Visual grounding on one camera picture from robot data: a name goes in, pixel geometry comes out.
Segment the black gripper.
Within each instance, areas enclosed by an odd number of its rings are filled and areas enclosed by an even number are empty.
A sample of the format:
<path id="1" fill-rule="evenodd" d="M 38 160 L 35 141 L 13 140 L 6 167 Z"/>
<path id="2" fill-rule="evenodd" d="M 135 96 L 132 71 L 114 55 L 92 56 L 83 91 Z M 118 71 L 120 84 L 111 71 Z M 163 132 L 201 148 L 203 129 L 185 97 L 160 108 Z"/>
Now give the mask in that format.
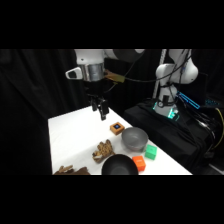
<path id="1" fill-rule="evenodd" d="M 93 100 L 96 99 L 98 103 L 100 103 L 101 120 L 105 120 L 106 115 L 109 113 L 109 108 L 108 101 L 104 98 L 104 81 L 84 82 L 84 87 L 89 102 L 92 102 L 92 110 L 98 110 L 98 104 L 95 100 Z"/>

